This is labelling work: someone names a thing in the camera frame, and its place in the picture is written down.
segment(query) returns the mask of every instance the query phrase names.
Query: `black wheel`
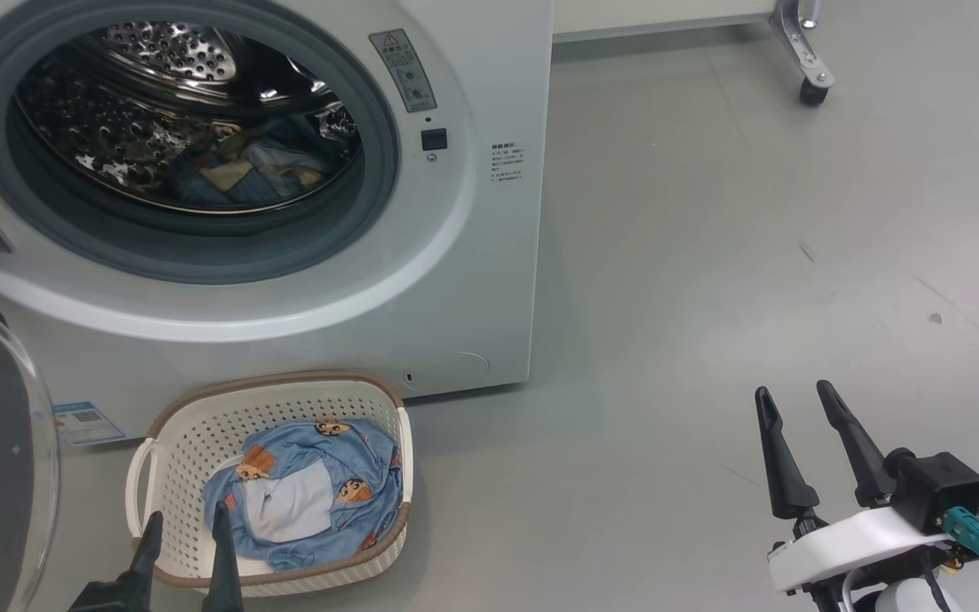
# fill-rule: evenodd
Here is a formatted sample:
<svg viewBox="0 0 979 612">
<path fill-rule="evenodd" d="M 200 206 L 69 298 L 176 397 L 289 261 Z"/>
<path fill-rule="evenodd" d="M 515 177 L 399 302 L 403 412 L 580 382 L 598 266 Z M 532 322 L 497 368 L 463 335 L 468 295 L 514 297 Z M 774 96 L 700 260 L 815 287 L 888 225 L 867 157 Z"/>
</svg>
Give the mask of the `black wheel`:
<svg viewBox="0 0 979 612">
<path fill-rule="evenodd" d="M 807 107 L 818 107 L 824 101 L 826 101 L 826 94 L 829 92 L 829 87 L 819 87 L 809 78 L 804 78 L 803 85 L 800 86 L 800 102 Z"/>
</svg>

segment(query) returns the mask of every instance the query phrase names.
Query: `white plastic basket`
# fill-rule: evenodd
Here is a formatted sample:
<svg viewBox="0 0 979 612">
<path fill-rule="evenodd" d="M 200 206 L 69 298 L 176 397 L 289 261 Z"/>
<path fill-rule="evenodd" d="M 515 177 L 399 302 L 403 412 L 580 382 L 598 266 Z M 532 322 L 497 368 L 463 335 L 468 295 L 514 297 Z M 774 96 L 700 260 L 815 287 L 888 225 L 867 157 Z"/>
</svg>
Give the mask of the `white plastic basket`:
<svg viewBox="0 0 979 612">
<path fill-rule="evenodd" d="M 202 519 L 202 487 L 215 472 L 238 462 L 249 434 L 284 422 L 366 419 L 399 445 L 403 504 L 395 525 L 376 546 L 346 561 L 275 573 L 265 562 L 237 557 L 244 597 L 313 592 L 368 580 L 387 570 L 403 550 L 413 491 L 413 448 L 403 400 L 388 385 L 349 372 L 289 373 L 204 388 L 176 400 L 156 419 L 150 437 L 127 471 L 127 526 L 135 546 L 144 518 L 161 511 L 161 556 L 153 575 L 168 585 L 205 592 L 214 542 Z M 149 460 L 143 515 L 139 478 Z"/>
</svg>

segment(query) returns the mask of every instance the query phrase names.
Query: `front-loading washing machine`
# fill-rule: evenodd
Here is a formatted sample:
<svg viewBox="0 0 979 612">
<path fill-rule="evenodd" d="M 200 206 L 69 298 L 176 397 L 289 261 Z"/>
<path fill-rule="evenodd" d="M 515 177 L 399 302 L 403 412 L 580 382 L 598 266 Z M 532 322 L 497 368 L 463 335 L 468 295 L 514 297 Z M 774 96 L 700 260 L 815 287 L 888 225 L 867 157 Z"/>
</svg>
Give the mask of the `front-loading washing machine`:
<svg viewBox="0 0 979 612">
<path fill-rule="evenodd" d="M 551 0 L 0 0 L 0 307 L 61 433 L 528 376 Z"/>
</svg>

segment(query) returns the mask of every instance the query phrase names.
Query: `blue and white sticker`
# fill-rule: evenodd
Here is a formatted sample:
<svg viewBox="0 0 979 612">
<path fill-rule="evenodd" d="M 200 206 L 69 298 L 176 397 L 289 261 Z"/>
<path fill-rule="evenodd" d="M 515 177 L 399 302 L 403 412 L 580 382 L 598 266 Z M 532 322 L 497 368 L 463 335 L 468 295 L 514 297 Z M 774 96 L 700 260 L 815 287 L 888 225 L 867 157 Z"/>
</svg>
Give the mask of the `blue and white sticker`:
<svg viewBox="0 0 979 612">
<path fill-rule="evenodd" d="M 101 445 L 127 438 L 93 402 L 58 404 L 54 410 L 55 429 L 71 445 Z"/>
</svg>

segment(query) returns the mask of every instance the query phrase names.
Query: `robotic arm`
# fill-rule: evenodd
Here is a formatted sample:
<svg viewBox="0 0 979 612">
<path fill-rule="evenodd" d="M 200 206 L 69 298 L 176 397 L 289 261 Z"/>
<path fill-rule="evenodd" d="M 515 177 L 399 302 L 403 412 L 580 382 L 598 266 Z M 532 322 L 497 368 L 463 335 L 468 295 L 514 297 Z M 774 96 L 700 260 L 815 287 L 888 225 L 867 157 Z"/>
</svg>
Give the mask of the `robotic arm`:
<svg viewBox="0 0 979 612">
<path fill-rule="evenodd" d="M 818 493 L 795 464 L 768 388 L 758 388 L 772 515 L 795 520 L 794 539 L 769 553 L 774 587 L 807 593 L 820 612 L 960 612 L 935 570 L 979 560 L 978 473 L 949 453 L 897 449 L 883 458 L 832 384 L 819 381 L 818 395 L 852 465 L 856 501 L 867 510 L 832 525 L 815 514 Z M 853 601 L 854 590 L 875 585 L 886 588 Z"/>
</svg>

